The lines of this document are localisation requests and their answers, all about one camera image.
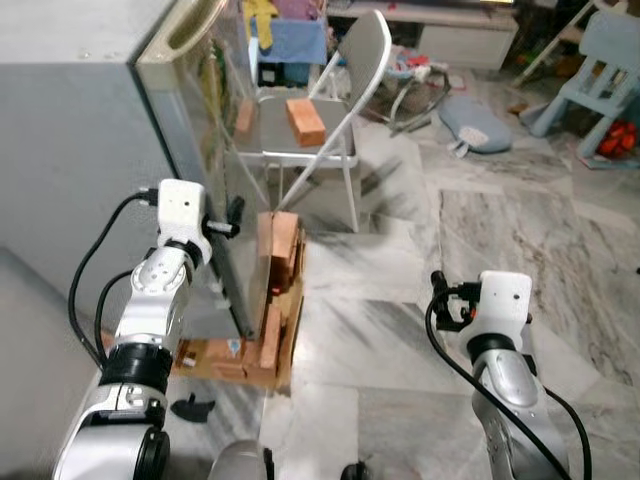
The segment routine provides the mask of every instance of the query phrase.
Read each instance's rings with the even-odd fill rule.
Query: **chair seat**
[[[309,155],[315,156],[322,145],[315,147],[301,147],[298,145],[293,130],[287,118],[286,97],[267,97],[260,101],[260,143],[265,155]],[[327,130],[326,138],[338,127],[342,119],[347,115],[347,106],[338,100],[326,100],[312,98],[311,101],[320,115]],[[351,125],[347,127],[345,140],[347,142],[347,156],[355,156],[355,144]],[[331,150],[337,150],[339,142]],[[340,155],[331,155],[332,160],[339,160]]]

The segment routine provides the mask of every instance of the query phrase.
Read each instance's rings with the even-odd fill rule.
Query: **chair backrest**
[[[580,97],[586,107],[617,115],[640,84],[640,18],[606,11],[594,13],[580,42],[580,53],[587,58],[574,82],[567,85],[588,95]],[[598,63],[605,67],[595,75]]]
[[[640,74],[640,18],[612,12],[596,12],[580,42],[580,53]]]
[[[366,104],[382,80],[391,52],[391,34],[378,10],[361,16],[338,45],[351,80],[349,107]]]

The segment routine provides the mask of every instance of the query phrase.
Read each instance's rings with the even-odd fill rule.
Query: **gray folding chair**
[[[358,216],[349,172],[358,161],[351,124],[382,80],[390,50],[391,34],[379,11],[373,10],[363,15],[349,29],[338,46],[338,52],[331,58],[309,93],[327,131],[327,140],[322,146],[298,146],[287,119],[286,98],[266,97],[260,100],[260,143],[265,160],[269,163],[275,160],[281,166],[305,167],[287,193],[280,198],[276,210],[287,206],[321,163],[323,167],[342,167],[353,230],[358,231]],[[349,101],[345,103],[338,100],[335,88],[332,98],[318,98],[318,93],[332,79],[331,71],[342,58],[346,61],[351,80]]]
[[[589,158],[638,93],[640,19],[611,12],[594,13],[580,42],[580,53],[587,56],[582,67],[562,86],[531,127],[531,133],[543,137],[564,113],[569,101],[579,103],[603,115],[577,148],[580,157]],[[606,64],[598,76],[593,74],[596,62]]]

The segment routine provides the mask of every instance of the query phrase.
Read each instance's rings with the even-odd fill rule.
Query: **small sticker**
[[[196,366],[196,354],[194,352],[187,352],[182,359],[182,365],[185,367],[193,368]]]
[[[229,345],[229,350],[231,350],[231,353],[235,357],[240,351],[240,340],[237,340],[237,339],[228,340],[227,345]]]
[[[462,127],[458,138],[472,147],[480,147],[489,141],[487,134],[473,127]]]

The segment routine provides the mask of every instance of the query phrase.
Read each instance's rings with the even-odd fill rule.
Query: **refrigerator door handle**
[[[177,1],[137,62],[148,89],[180,86],[190,53],[210,47],[214,23],[226,5],[227,0]]]

